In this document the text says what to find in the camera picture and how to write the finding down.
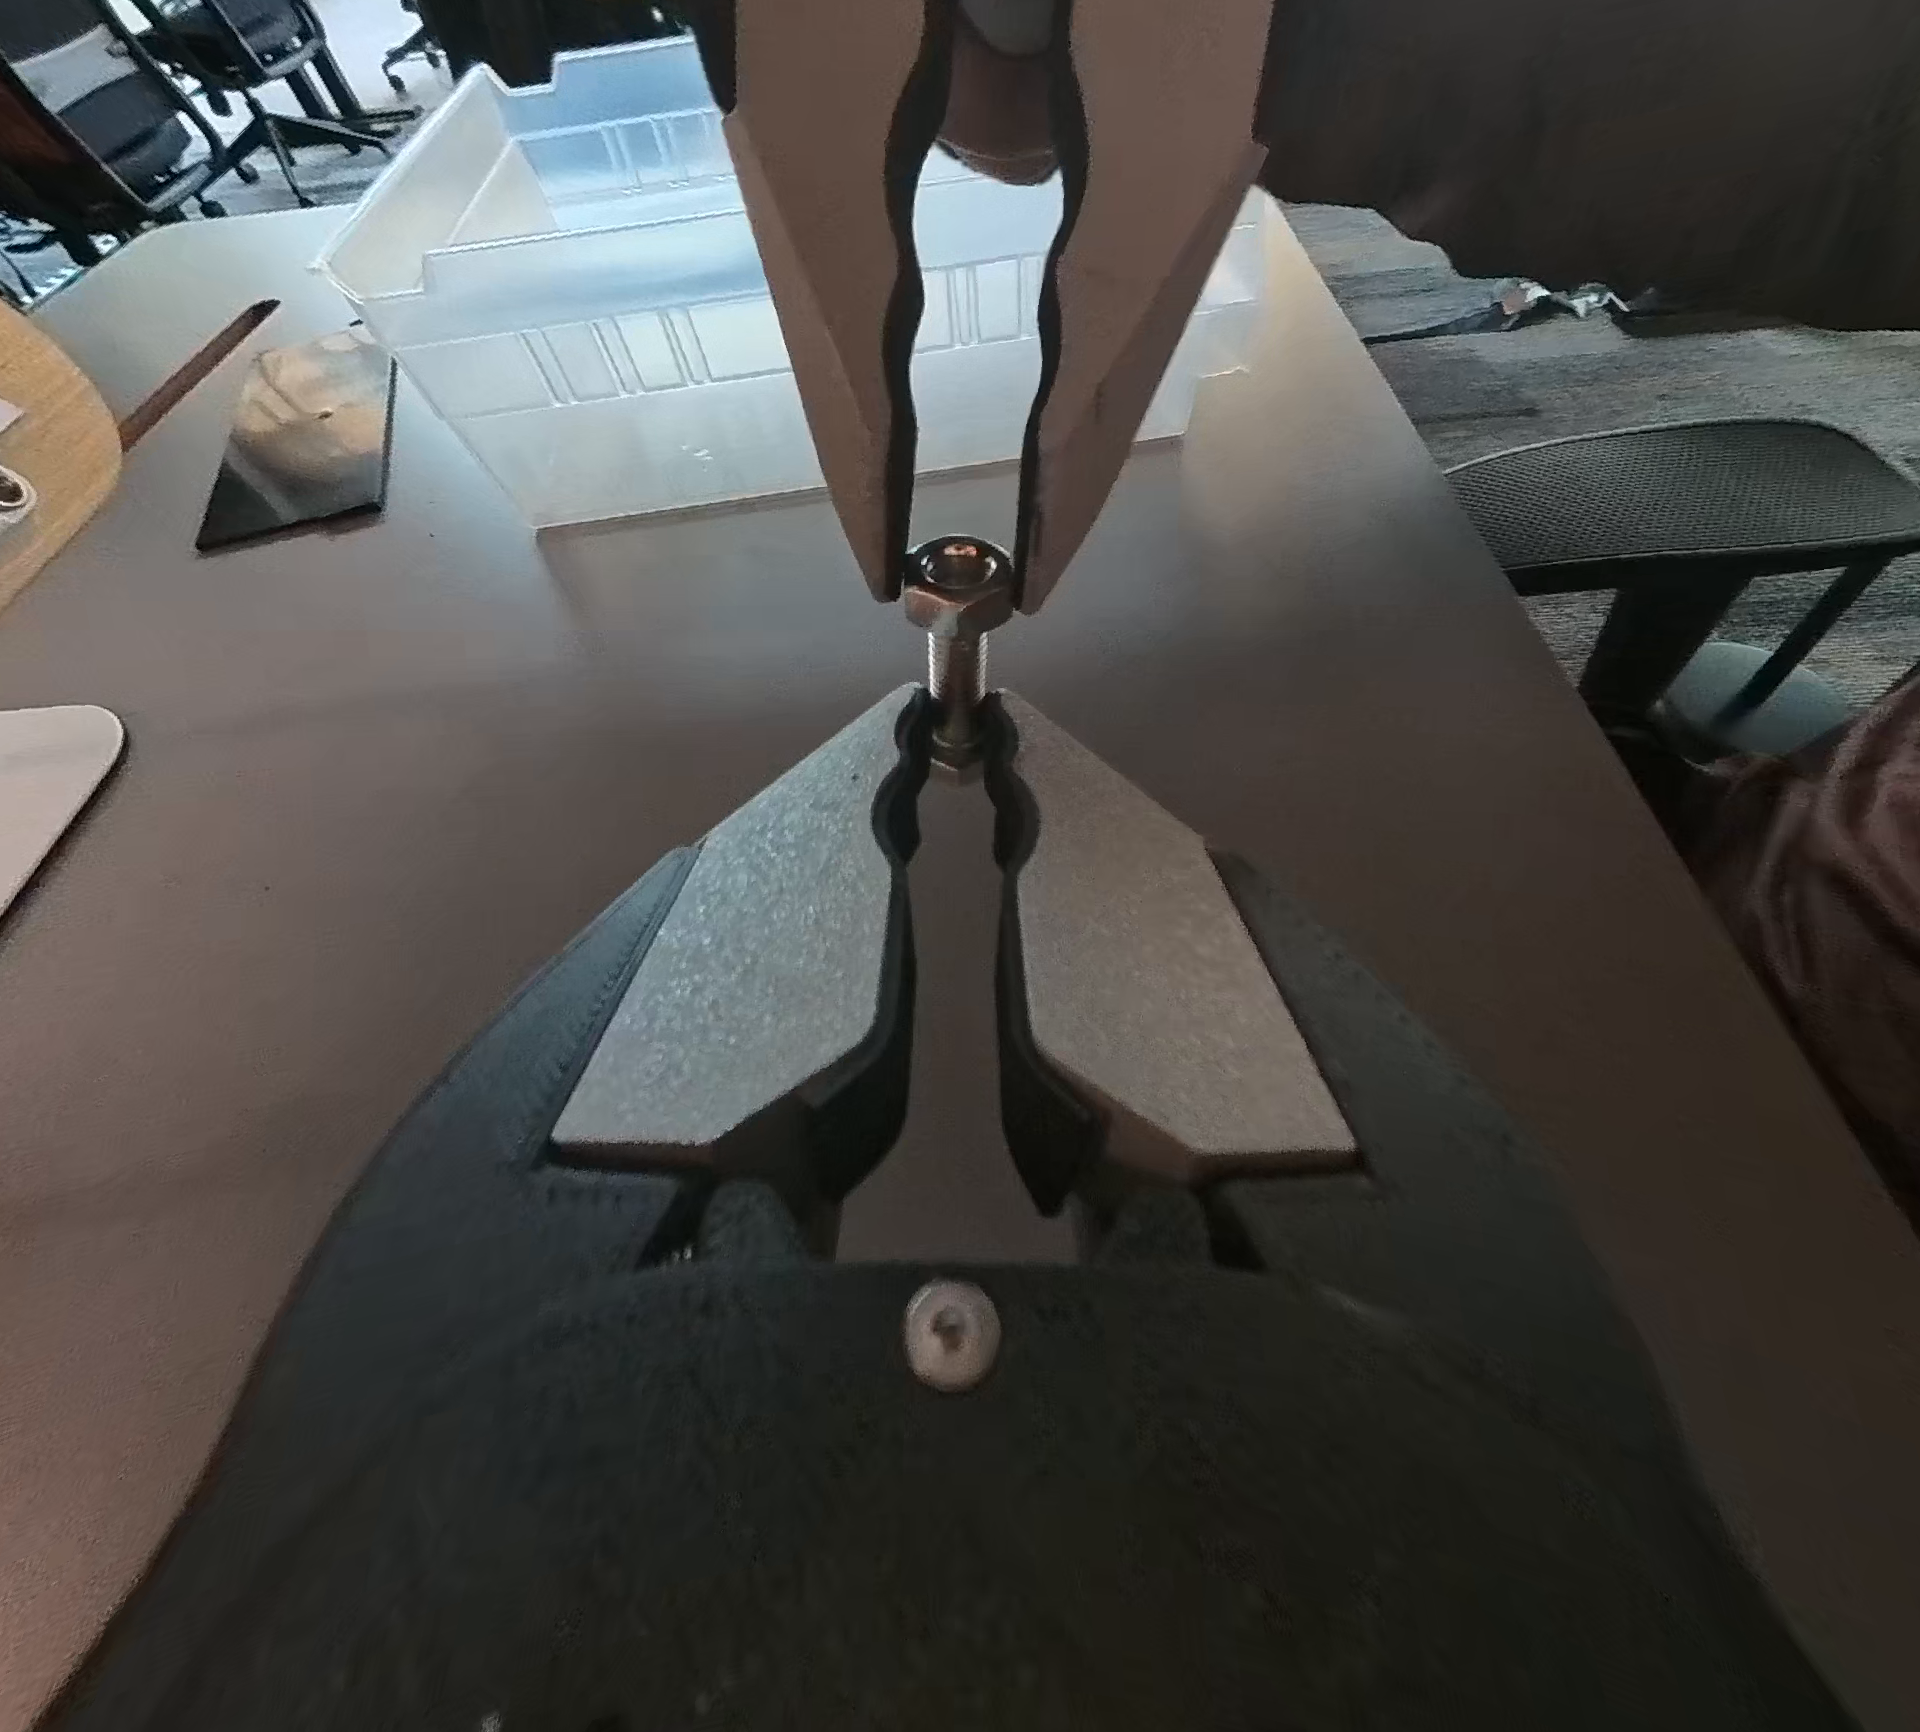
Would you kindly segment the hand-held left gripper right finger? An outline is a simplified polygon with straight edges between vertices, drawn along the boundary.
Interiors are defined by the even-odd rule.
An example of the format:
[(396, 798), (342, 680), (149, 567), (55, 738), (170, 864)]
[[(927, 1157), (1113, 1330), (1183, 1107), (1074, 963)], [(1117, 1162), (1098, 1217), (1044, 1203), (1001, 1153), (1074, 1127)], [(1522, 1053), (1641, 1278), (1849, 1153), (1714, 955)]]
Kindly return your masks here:
[(1356, 1170), (1202, 834), (1018, 694), (982, 719), (1000, 1124), (1035, 1211)]

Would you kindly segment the black glossy plate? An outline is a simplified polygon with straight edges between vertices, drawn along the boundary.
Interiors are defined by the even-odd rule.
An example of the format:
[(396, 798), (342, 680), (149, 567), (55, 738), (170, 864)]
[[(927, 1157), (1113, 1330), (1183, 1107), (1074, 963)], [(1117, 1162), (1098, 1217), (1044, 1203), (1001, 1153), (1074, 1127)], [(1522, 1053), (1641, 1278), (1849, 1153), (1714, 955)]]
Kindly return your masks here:
[(396, 392), (396, 362), (362, 323), (257, 352), (229, 415), (196, 553), (379, 516)]

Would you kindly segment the steel hex nut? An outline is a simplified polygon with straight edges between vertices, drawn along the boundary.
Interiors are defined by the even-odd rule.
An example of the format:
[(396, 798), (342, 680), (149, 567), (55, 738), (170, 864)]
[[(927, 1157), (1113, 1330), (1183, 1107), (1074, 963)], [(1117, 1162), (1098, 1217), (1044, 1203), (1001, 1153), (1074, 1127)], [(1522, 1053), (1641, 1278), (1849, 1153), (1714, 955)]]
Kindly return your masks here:
[(1014, 561), (1000, 544), (946, 534), (905, 555), (900, 604), (927, 632), (943, 622), (993, 631), (1016, 608), (1016, 585)]

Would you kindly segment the clear plastic bin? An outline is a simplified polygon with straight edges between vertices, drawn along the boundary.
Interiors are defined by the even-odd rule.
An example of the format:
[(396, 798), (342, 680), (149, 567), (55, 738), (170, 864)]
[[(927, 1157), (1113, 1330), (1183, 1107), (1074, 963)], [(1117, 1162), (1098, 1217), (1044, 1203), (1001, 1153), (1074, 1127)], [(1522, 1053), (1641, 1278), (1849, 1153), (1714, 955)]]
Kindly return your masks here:
[[(1138, 442), (1177, 440), (1199, 381), (1241, 368), (1263, 209), (1250, 192)], [(919, 477), (1018, 465), (1060, 212), (1058, 180), (1003, 184), (938, 147), (923, 160)], [(476, 65), (313, 273), (536, 531), (824, 491), (687, 38), (560, 54), (530, 89)]]

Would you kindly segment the white stand base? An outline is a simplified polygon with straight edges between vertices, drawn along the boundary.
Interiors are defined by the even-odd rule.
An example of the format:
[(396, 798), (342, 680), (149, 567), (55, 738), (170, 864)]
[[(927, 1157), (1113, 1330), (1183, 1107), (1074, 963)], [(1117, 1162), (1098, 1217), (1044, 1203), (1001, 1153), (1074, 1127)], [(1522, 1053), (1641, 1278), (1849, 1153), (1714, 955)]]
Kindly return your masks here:
[(117, 768), (123, 721), (97, 705), (2, 713), (2, 915)]

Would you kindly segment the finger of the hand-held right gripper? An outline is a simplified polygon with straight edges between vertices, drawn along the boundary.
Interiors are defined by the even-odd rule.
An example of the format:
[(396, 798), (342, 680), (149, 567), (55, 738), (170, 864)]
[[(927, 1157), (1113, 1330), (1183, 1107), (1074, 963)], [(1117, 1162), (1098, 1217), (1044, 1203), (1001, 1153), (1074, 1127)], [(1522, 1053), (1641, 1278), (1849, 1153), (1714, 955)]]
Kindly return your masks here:
[(1087, 540), (1265, 160), (1276, 0), (1056, 0), (1046, 54), (1061, 221), (1037, 295), (1016, 604)]
[(952, 0), (732, 0), (723, 132), (820, 475), (878, 603), (900, 596), (923, 314), (913, 201)]

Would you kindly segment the person's right hand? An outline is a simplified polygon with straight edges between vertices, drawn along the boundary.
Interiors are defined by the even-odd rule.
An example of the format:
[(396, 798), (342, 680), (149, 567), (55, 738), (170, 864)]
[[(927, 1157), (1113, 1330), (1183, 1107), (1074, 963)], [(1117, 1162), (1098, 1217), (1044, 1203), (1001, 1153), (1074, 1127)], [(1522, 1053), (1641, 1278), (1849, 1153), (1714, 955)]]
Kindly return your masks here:
[(1039, 186), (1060, 171), (1044, 54), (1005, 54), (955, 17), (938, 149), (1007, 186)]

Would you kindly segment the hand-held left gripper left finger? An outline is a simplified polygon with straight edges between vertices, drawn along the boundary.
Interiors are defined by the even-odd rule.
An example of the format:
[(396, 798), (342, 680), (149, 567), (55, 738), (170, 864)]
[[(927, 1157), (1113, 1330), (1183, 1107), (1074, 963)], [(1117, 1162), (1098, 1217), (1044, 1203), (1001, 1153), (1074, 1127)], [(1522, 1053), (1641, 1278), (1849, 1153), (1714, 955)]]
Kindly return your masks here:
[(836, 1211), (905, 1112), (918, 797), (919, 691), (900, 686), (714, 827), (554, 1121), (554, 1157)]

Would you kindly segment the person's right forearm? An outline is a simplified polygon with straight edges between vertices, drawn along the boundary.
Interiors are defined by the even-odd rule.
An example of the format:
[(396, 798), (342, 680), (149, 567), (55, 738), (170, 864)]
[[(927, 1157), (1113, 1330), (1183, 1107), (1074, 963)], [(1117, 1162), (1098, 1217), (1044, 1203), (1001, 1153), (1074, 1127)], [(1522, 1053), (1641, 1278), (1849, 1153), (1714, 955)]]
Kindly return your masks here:
[(1917, 0), (1274, 0), (1279, 203), (1469, 278), (1917, 325)]

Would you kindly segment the wooden display board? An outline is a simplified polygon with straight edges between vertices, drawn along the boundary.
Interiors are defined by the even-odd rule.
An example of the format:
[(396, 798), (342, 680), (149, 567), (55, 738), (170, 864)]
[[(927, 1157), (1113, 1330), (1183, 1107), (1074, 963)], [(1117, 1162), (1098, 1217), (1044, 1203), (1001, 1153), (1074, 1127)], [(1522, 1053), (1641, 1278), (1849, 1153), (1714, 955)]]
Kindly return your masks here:
[(30, 317), (2, 306), (2, 467), (22, 502), (3, 506), (2, 607), (25, 592), (108, 502), (123, 445), (91, 381)]

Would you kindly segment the steel hex bolt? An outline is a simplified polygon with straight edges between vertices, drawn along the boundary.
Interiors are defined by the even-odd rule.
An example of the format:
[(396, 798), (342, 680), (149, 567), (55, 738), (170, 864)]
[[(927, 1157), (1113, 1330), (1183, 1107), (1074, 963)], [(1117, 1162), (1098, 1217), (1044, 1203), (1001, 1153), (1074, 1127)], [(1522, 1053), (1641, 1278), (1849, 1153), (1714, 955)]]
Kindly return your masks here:
[(943, 607), (925, 622), (927, 759), (955, 780), (984, 767), (991, 743), (989, 650), (993, 618), (975, 607)]

